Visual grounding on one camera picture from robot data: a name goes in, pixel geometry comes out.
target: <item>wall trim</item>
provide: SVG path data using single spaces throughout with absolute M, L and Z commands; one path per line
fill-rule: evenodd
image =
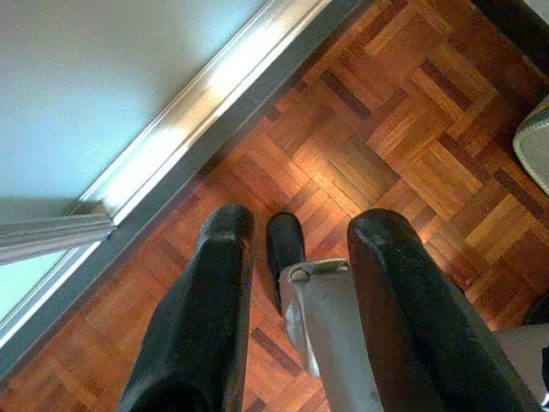
M 116 228 L 109 216 L 101 214 L 6 223 L 0 225 L 0 264 L 91 245 L 105 240 Z

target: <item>wooden floor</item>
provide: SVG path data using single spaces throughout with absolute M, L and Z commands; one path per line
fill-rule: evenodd
M 302 221 L 309 258 L 345 256 L 349 219 L 404 214 L 493 330 L 549 290 L 549 199 L 511 139 L 547 84 L 465 0 L 381 0 L 12 379 L 0 409 L 112 410 L 153 309 L 223 203 L 256 217 L 244 410 L 329 410 L 272 302 L 264 230 Z

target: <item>metal trim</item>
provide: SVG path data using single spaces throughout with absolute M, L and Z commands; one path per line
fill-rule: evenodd
M 200 136 L 279 57 L 332 0 L 270 0 L 95 180 L 70 211 L 106 212 L 116 225 L 154 188 Z M 250 42 L 256 41 L 252 56 Z M 248 70 L 241 70 L 245 63 Z M 231 82 L 227 73 L 239 73 Z M 100 245 L 67 251 L 0 322 L 0 348 Z
M 102 241 L 116 229 L 107 215 L 71 215 L 0 225 L 0 264 Z

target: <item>white wall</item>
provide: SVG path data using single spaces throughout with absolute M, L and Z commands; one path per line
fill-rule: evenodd
M 0 0 L 0 221 L 61 215 L 264 0 Z

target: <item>wood tile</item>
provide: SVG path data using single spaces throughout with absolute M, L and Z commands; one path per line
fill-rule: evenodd
M 549 198 L 512 151 L 547 79 L 468 0 L 376 0 L 134 257 L 5 384 L 2 411 L 116 408 L 153 310 L 225 203 L 256 220 L 243 410 L 329 411 L 275 309 L 265 227 L 292 211 L 309 259 L 350 218 L 403 214 L 492 330 L 549 291 Z
M 474 175 L 438 142 L 402 177 L 445 220 L 455 215 L 481 187 Z

